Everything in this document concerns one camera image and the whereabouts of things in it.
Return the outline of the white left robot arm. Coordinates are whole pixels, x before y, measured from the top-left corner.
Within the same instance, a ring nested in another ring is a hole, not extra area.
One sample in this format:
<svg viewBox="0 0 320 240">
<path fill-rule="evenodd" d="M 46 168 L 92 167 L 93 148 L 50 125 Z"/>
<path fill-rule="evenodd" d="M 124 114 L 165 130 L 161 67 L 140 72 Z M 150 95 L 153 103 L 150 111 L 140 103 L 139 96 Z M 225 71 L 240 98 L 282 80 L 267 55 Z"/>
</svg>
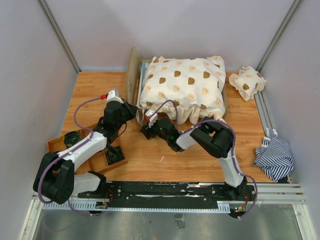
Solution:
<svg viewBox="0 0 320 240">
<path fill-rule="evenodd" d="M 89 135 L 64 151 L 47 152 L 41 160 L 33 190 L 44 204 L 63 204 L 73 195 L 89 192 L 96 198 L 107 195 L 107 179 L 98 172 L 76 174 L 89 158 L 110 146 L 120 128 L 135 118 L 138 108 L 124 99 L 109 100 L 104 115 Z"/>
</svg>

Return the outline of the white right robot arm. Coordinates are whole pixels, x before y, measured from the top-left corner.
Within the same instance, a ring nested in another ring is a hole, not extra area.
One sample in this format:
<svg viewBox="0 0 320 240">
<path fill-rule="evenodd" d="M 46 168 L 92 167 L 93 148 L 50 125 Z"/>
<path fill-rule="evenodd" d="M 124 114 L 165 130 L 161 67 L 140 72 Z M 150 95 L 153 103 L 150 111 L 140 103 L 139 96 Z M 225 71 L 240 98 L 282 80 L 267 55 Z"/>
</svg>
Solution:
<svg viewBox="0 0 320 240">
<path fill-rule="evenodd" d="M 179 132 L 167 117 L 160 120 L 148 119 L 140 129 L 148 140 L 159 137 L 175 152 L 200 145 L 209 155 L 218 159 L 224 174 L 227 196 L 238 200 L 244 195 L 248 181 L 235 156 L 235 133 L 224 122 L 205 117 L 190 129 Z"/>
</svg>

